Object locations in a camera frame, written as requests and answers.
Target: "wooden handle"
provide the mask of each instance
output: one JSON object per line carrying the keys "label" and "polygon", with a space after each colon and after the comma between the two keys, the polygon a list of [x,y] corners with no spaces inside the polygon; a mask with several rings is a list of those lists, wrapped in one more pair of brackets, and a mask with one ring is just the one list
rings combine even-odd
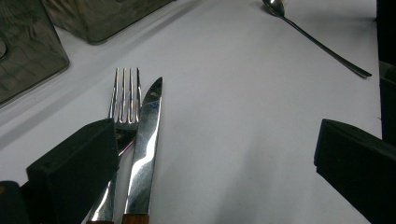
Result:
{"label": "wooden handle", "polygon": [[149,215],[124,214],[122,224],[149,224]]}
{"label": "wooden handle", "polygon": [[87,221],[86,224],[114,224],[112,221]]}

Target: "steak knife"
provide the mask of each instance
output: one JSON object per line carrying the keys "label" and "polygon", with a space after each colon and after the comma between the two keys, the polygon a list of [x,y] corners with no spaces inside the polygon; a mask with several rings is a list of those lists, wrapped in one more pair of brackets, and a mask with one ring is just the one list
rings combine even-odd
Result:
{"label": "steak knife", "polygon": [[161,115],[163,78],[158,78],[143,101],[137,129],[128,196],[122,224],[148,224]]}

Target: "glass dish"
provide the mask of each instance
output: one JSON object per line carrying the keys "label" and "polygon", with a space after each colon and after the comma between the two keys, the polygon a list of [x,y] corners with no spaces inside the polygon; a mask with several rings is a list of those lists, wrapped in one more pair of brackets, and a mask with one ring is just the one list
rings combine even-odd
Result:
{"label": "glass dish", "polygon": [[0,105],[68,65],[40,0],[0,1]]}
{"label": "glass dish", "polygon": [[90,44],[101,44],[173,0],[42,0],[52,22]]}

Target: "long spoon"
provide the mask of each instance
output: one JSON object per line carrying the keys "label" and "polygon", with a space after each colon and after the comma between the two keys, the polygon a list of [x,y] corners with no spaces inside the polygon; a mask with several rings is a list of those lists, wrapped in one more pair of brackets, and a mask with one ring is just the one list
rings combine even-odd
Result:
{"label": "long spoon", "polygon": [[283,4],[281,0],[262,0],[265,4],[265,6],[268,8],[269,12],[276,16],[279,17],[280,19],[282,19],[283,21],[287,22],[288,24],[290,24],[292,27],[294,27],[296,30],[298,30],[301,34],[305,35],[308,39],[310,39],[312,42],[314,42],[315,44],[317,44],[319,47],[321,47],[322,49],[324,49],[324,51],[328,52],[330,55],[332,55],[334,57],[334,59],[336,59],[338,62],[340,62],[341,64],[343,64],[344,66],[346,66],[347,68],[349,68],[350,70],[352,70],[352,72],[356,73],[358,76],[363,77],[363,78],[367,78],[370,77],[371,74],[364,71],[363,69],[359,68],[358,66],[356,66],[355,64],[347,61],[346,59],[344,59],[343,57],[341,57],[340,55],[336,54],[334,51],[332,51],[331,49],[327,48],[326,46],[324,46],[323,44],[321,44],[320,42],[318,42],[314,37],[312,37],[311,35],[309,35],[306,31],[304,31],[303,29],[301,29],[296,23],[288,20],[285,18],[285,8],[283,8]]}

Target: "metal cutlery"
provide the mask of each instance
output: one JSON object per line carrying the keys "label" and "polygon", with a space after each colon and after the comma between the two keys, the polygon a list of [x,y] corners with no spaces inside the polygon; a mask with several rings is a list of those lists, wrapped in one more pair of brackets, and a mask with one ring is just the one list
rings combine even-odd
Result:
{"label": "metal cutlery", "polygon": [[152,84],[142,104],[122,224],[149,223],[149,201],[160,124],[162,88],[163,78],[160,77]]}
{"label": "metal cutlery", "polygon": [[327,53],[332,55],[335,60],[337,60],[338,62],[343,64],[345,67],[349,68],[352,72],[354,72],[355,74],[357,74],[358,76],[363,77],[363,78],[367,78],[367,77],[371,76],[370,73],[368,73],[365,70],[359,68],[355,64],[347,61],[346,59],[344,59],[343,57],[341,57],[340,55],[338,55],[337,53],[335,53],[331,49],[329,49],[326,46],[324,46],[322,43],[318,42],[312,35],[309,35],[306,31],[301,29],[296,23],[294,23],[294,22],[288,20],[287,18],[285,18],[285,8],[283,7],[282,0],[262,0],[262,1],[264,2],[265,6],[268,8],[269,12],[272,15],[274,15],[276,17],[279,17],[283,21],[285,21],[288,24],[290,24],[297,31],[299,31],[301,34],[306,36],[308,39],[310,39],[312,42],[314,42],[316,45],[318,45],[324,51],[326,51]]}
{"label": "metal cutlery", "polygon": [[[120,71],[117,68],[108,117],[115,120],[120,160],[125,150],[131,147],[131,144],[134,142],[136,130],[139,124],[139,111],[142,105],[139,69],[136,68],[135,87],[133,83],[132,69],[129,71],[129,78],[127,78],[126,69],[123,69],[121,87],[119,85],[119,72]],[[115,196],[117,194],[116,183],[117,173],[115,173],[113,178],[108,182],[106,188],[102,192],[102,195],[92,207],[87,223],[114,223],[114,203]]]}

